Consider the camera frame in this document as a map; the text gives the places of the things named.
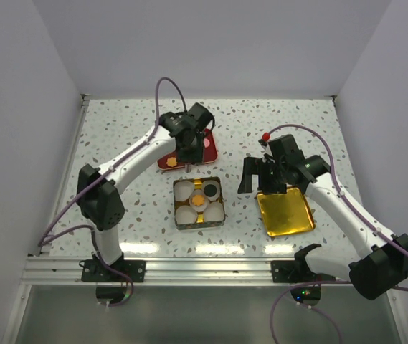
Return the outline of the metal tongs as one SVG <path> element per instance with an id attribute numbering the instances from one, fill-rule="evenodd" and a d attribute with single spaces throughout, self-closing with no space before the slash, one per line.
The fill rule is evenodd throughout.
<path id="1" fill-rule="evenodd" d="M 193 132 L 192 138 L 185 145 L 185 171 L 189 173 L 193 165 L 199 164 L 204 156 L 204 133 L 202 131 Z"/>

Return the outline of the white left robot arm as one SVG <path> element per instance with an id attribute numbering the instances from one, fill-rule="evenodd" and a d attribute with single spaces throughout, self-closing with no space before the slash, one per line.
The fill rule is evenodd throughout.
<path id="1" fill-rule="evenodd" d="M 77 205 L 82 215 L 95 227 L 95 256 L 100 261 L 98 273 L 107 281 L 116 281 L 123 273 L 123 252 L 117 225 L 125 208 L 122 193 L 153 163 L 175 153 L 183 163 L 200 163 L 204 137 L 215 124 L 214 116 L 199 104 L 180 113 L 164 113 L 156 124 L 120 155 L 97 168 L 87 164 L 77 181 Z"/>

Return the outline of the orange flower cookie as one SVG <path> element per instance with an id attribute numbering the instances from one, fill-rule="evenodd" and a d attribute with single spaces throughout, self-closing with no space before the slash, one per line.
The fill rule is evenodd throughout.
<path id="1" fill-rule="evenodd" d="M 173 168 L 173 167 L 175 167 L 175 166 L 177 166 L 177 160 L 176 160 L 176 158 L 175 157 L 169 157 L 169 158 L 167 158 L 167 160 L 166 160 L 166 165 L 169 167 L 169 168 Z"/>

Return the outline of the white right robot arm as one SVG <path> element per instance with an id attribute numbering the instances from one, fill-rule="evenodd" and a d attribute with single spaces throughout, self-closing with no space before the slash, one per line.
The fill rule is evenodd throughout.
<path id="1" fill-rule="evenodd" d="M 378 222 L 341 188 L 332 171 L 320 156 L 305 158 L 301 152 L 247 157 L 237 191 L 251 192 L 251 178 L 257 176 L 260 191 L 281 195 L 293 186 L 316 202 L 349 239 L 359 260 L 326 254 L 319 244 L 310 244 L 295 253 L 287 280 L 307 282 L 327 274 L 349 281 L 361 296 L 375 300 L 408 278 L 408 235 L 397 236 Z"/>

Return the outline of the green square cookie tin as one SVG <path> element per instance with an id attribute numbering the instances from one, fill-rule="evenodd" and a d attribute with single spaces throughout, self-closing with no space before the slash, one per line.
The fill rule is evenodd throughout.
<path id="1" fill-rule="evenodd" d="M 173 183 L 174 223 L 178 230 L 223 226 L 226 219 L 220 178 L 190 178 Z"/>

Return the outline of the black round cookie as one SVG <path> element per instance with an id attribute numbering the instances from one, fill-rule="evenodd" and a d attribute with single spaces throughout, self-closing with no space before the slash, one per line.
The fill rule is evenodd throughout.
<path id="1" fill-rule="evenodd" d="M 202 187 L 203 187 L 204 194 L 207 197 L 211 198 L 217 195 L 218 188 L 214 183 L 207 183 L 205 186 L 202 186 Z"/>

